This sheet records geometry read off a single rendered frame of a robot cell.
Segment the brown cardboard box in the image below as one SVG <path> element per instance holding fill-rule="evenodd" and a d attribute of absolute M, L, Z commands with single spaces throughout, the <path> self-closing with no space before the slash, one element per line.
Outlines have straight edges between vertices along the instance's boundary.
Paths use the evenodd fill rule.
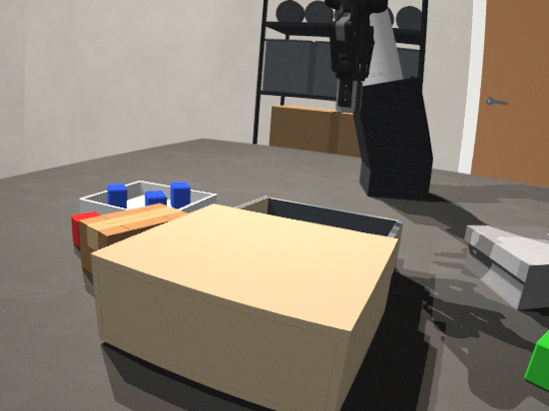
<path fill-rule="evenodd" d="M 91 253 L 188 213 L 156 204 L 79 220 L 82 269 L 92 276 Z"/>

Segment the red block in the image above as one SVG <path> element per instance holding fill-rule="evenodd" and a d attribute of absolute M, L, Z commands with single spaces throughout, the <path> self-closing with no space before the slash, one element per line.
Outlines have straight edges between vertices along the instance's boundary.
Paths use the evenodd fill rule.
<path fill-rule="evenodd" d="M 72 215 L 72 233 L 73 233 L 73 242 L 80 248 L 80 235 L 79 235 L 79 225 L 78 225 L 78 219 L 85 219 L 90 218 L 94 216 L 98 216 L 99 214 L 96 212 L 88 212 L 88 213 L 81 213 L 81 214 L 74 214 Z"/>

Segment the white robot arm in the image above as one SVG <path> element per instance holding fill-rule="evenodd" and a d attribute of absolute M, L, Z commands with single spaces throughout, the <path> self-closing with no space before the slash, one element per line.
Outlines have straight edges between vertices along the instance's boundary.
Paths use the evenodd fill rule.
<path fill-rule="evenodd" d="M 374 29 L 374 48 L 369 75 L 362 86 L 402 80 L 402 72 L 388 9 L 369 16 Z"/>

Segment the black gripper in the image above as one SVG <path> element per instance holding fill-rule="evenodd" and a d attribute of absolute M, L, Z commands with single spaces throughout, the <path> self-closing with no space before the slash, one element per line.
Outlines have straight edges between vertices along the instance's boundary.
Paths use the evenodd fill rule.
<path fill-rule="evenodd" d="M 339 78 L 335 108 L 342 113 L 358 113 L 361 82 L 369 75 L 375 43 L 369 15 L 384 12 L 388 0 L 324 0 L 324 3 L 332 9 L 339 9 L 337 20 L 328 24 L 331 70 Z"/>

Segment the green block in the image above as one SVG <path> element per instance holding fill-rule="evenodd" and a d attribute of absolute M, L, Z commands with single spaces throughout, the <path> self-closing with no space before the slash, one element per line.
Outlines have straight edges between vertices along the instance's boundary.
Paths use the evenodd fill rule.
<path fill-rule="evenodd" d="M 524 377 L 549 391 L 549 330 L 536 342 Z"/>

